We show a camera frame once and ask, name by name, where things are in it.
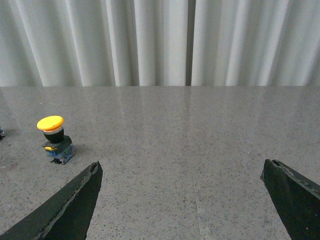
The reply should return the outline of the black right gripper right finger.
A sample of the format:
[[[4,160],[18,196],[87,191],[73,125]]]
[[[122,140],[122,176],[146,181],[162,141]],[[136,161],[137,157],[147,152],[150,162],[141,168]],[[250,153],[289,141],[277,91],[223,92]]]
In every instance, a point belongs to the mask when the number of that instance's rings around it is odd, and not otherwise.
[[[266,159],[260,179],[292,240],[320,238],[320,186],[280,162]]]

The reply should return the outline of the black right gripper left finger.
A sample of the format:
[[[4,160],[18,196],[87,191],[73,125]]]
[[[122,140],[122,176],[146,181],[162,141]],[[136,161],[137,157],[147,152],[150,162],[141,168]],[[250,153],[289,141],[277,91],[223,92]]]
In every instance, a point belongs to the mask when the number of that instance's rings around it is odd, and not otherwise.
[[[0,235],[2,240],[85,240],[102,185],[93,162],[41,206]]]

